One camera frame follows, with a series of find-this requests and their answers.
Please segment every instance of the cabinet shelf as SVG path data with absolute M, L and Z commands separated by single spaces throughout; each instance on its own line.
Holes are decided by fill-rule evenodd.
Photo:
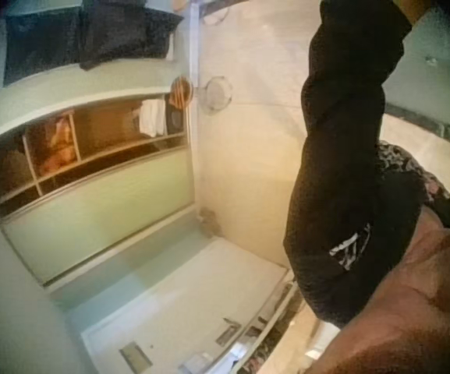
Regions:
M 143 132 L 140 110 L 145 100 L 163 102 L 167 135 L 149 137 Z M 118 164 L 182 146 L 184 111 L 172 107 L 167 94 L 70 108 L 40 119 L 0 136 L 0 217 L 13 216 L 54 191 Z
M 0 197 L 0 205 L 3 204 L 4 202 L 13 199 L 14 197 L 18 196 L 19 194 L 27 191 L 28 189 L 32 189 L 35 188 L 36 184 L 34 182 L 28 182 L 25 185 L 22 185 L 21 187 L 17 188 L 17 189 L 13 189 L 10 192 L 7 192 L 5 195 Z
M 97 153 L 92 154 L 89 157 L 86 157 L 84 159 L 82 159 L 81 161 L 75 161 L 72 164 L 69 164 L 67 166 L 64 166 L 60 169 L 58 169 L 57 171 L 54 171 L 52 173 L 48 173 L 46 175 L 43 175 L 42 177 L 38 178 L 37 181 L 38 182 L 44 182 L 47 181 L 50 178 L 54 178 L 57 175 L 60 174 L 64 174 L 67 171 L 71 171 L 74 168 L 77 168 L 81 165 L 85 165 L 91 161 L 95 161 L 98 160 L 102 157 L 107 157 L 110 156 L 112 154 L 118 153 L 118 152 L 122 152 L 124 150 L 129 150 L 131 148 L 137 147 L 137 146 L 144 146 L 147 144 L 152 144 L 152 143 L 156 143 L 156 142 L 160 142 L 162 140 L 168 140 L 168 139 L 174 139 L 174 138 L 179 138 L 179 137 L 183 137 L 185 136 L 185 132 L 181 132 L 178 134 L 173 134 L 173 135 L 167 135 L 167 136 L 159 136 L 157 138 L 152 138 L 152 139 L 143 139 L 143 140 L 137 140 L 137 141 L 133 141 L 133 142 L 128 142 L 126 144 L 122 144 L 121 146 L 111 146 L 105 150 L 99 151 Z

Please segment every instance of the black sleeve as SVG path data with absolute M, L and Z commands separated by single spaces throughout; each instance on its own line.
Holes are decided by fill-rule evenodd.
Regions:
M 324 0 L 321 19 L 301 96 L 308 137 L 285 249 L 300 287 L 309 284 L 305 298 L 321 305 L 315 312 L 324 318 L 323 294 L 330 289 L 330 302 L 336 302 L 337 294 L 347 291 L 335 286 L 344 270 L 328 250 L 372 218 L 382 83 L 402 57 L 402 39 L 411 26 L 390 0 Z M 360 307 L 356 303 L 353 309 Z

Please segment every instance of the hanging cloth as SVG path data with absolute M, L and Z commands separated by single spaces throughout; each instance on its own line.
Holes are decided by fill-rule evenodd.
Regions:
M 144 100 L 140 107 L 138 127 L 142 134 L 153 138 L 167 134 L 165 125 L 165 101 L 163 99 Z

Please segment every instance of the person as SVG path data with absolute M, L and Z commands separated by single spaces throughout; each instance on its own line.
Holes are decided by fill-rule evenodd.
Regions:
M 308 137 L 284 240 L 307 303 L 342 328 L 314 366 L 320 372 L 450 365 L 439 360 L 450 353 L 450 194 L 404 149 L 379 141 L 382 84 L 430 7 L 321 3 L 301 94 Z M 389 372 L 406 372 L 399 367 Z

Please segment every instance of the cabinet door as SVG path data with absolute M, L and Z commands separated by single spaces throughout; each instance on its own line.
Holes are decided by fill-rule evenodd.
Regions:
M 192 203 L 188 152 L 173 151 L 94 177 L 15 217 L 4 229 L 46 283 Z

